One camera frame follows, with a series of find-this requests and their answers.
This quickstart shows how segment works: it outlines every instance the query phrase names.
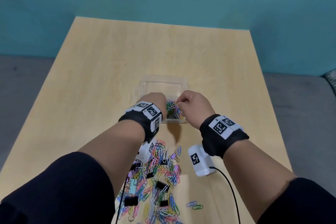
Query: black sleeve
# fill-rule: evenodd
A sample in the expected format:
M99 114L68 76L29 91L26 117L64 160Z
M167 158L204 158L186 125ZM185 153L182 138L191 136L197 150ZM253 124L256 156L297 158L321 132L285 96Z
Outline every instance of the black sleeve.
M92 157L73 152L5 197L1 224L110 224L115 212L109 177Z
M262 214L258 224L336 223L336 198L315 182L297 178Z

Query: wristband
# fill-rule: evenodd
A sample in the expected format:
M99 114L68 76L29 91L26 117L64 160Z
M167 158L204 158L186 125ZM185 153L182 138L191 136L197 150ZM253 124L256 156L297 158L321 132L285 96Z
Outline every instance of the wristband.
M153 103L141 101L128 108L118 122L121 120L133 120L139 123L145 130L144 142L149 143L159 131L162 112Z
M199 130L204 151L210 156L221 158L233 143L250 138L240 125L219 114L208 117Z

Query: hand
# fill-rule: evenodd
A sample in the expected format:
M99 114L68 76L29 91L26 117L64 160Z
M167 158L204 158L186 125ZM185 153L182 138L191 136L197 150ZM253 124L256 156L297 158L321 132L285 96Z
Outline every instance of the hand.
M206 118L215 114L208 99L198 92L186 90L176 102L186 120L197 129L200 128Z
M146 101L156 105L162 112L162 120L164 120L167 117L167 107L166 107L167 99L163 93L151 92L147 95L142 96L137 101L137 103L140 101Z

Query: pile of paper clips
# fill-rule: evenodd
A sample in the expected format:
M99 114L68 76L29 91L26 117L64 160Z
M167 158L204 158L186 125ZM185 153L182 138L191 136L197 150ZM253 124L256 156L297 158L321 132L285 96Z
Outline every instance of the pile of paper clips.
M167 100L167 119L182 119L182 112L180 111L177 103L172 100Z
M161 140L157 140L147 163L134 161L121 199L119 193L116 206L122 200L119 219L128 213L128 221L133 221L139 214L140 204L145 203L143 216L146 224L154 224L157 220L161 224L183 224L180 211L174 201L171 190L180 183L181 169L173 164L173 159L179 162L181 146L177 154L169 155L169 147Z

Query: table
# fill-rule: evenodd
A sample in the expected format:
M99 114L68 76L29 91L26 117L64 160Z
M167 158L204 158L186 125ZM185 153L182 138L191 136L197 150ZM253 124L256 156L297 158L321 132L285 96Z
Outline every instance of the table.
M249 31L76 17L0 173L0 198L115 124L146 74L186 77L216 112L291 169ZM174 197L184 223L238 223L222 175L195 175L187 149L201 143L199 131L163 124L157 138L182 147ZM213 160L228 175L222 160ZM253 223L236 196L241 222ZM185 207L193 200L204 208Z

